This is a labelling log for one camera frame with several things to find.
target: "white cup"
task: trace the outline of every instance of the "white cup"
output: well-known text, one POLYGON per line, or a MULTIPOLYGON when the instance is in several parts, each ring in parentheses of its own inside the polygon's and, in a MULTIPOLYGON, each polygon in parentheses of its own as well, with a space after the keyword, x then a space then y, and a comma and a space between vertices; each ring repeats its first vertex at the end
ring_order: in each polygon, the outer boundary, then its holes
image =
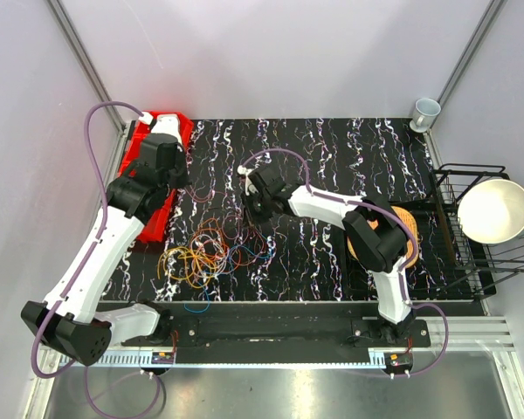
POLYGON ((424 133, 440 113, 440 105, 433 99, 422 98, 416 102, 411 117, 410 128, 416 133, 424 133))

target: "gray metal floor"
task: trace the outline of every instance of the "gray metal floor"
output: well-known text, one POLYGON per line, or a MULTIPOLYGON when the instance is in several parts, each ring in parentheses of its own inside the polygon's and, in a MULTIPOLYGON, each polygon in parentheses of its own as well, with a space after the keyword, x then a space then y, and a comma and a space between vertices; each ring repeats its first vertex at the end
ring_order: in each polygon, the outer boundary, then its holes
MULTIPOLYGON (((417 367, 431 354, 416 354, 417 367)), ((130 371, 91 368, 96 395, 130 371)), ((158 418, 510 418, 493 361, 487 354, 447 354, 430 373, 409 380, 382 380, 348 371, 190 370, 163 376, 166 402, 158 418)), ((133 416, 151 401, 155 384, 136 376, 101 397, 110 415, 133 416)), ((97 417, 86 405, 83 368, 73 367, 54 383, 51 419, 97 417)))

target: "black table surface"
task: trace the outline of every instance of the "black table surface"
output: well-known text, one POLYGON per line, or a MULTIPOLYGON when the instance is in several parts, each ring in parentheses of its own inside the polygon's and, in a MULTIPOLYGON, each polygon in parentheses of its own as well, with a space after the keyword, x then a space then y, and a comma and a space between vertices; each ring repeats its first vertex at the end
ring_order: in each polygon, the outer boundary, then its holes
MULTIPOLYGON (((247 238, 251 233, 241 228, 236 170, 250 155, 268 148, 301 154, 308 161, 311 183, 320 189, 359 196, 375 190, 402 202, 424 198, 430 190, 429 151, 424 137, 412 132, 406 119, 196 120, 190 139, 191 187, 197 196, 211 199, 200 203, 181 192, 165 241, 134 242, 107 284, 103 300, 205 300, 202 290, 185 281, 169 280, 163 273, 159 278, 157 262, 165 250, 186 246, 211 217, 229 237, 230 248, 245 243, 255 253, 262 252, 251 264, 212 279, 206 288, 211 301, 375 299, 372 277, 348 255, 343 231, 334 226, 275 216, 259 226, 264 247, 262 239, 247 238)), ((287 182, 300 179, 300 164, 291 155, 265 154, 252 167, 262 163, 275 167, 287 182)), ((420 259, 406 272, 410 294, 447 298, 429 290, 461 274, 438 248, 442 241, 436 216, 422 215, 417 224, 420 259)), ((249 258, 245 251, 240 253, 241 260, 249 258)), ((467 283, 457 285, 452 298, 460 299, 459 294, 464 297, 469 291, 467 283)))

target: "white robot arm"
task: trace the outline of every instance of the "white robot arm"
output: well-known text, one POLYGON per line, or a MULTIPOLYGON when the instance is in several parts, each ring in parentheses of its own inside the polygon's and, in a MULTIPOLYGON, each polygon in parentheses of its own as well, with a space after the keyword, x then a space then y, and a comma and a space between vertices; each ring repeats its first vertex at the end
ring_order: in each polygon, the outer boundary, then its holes
POLYGON ((25 305, 22 319, 37 334, 47 313, 60 301, 51 321, 45 325, 42 343, 84 365, 92 365, 110 345, 137 336, 150 336, 153 342, 169 336, 163 312, 153 305, 134 304, 102 313, 96 309, 128 246, 163 206, 169 191, 183 188, 187 183, 178 117, 160 115, 141 143, 140 156, 107 187, 107 224, 100 239, 96 237, 103 220, 102 209, 62 279, 42 303, 28 301, 25 305), (91 256, 66 293, 66 285, 94 242, 97 244, 91 256))
POLYGON ((394 333, 407 329, 412 321, 405 270, 407 240, 398 224, 385 216, 367 211, 352 202, 370 203, 396 215, 383 196, 343 196, 299 184, 287 184, 271 168, 246 169, 238 174, 245 178, 242 194, 247 217, 254 223, 268 221, 274 213, 308 216, 345 230, 359 261, 372 272, 378 295, 380 316, 393 325, 394 333), (370 228, 376 219, 379 227, 370 228))

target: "dish rack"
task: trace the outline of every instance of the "dish rack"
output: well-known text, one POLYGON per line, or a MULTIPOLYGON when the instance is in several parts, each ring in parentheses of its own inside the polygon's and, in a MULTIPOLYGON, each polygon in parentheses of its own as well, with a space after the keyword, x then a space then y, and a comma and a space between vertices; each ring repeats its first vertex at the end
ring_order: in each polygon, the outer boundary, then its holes
POLYGON ((464 234, 458 219, 462 198, 477 184, 489 179, 507 179, 504 166, 445 164, 431 171, 431 191, 426 199, 413 202, 416 208, 434 210, 438 215, 444 254, 462 276, 436 292, 468 280, 473 299, 484 299, 496 293, 495 286, 519 273, 524 273, 524 234, 503 244, 480 244, 464 234))

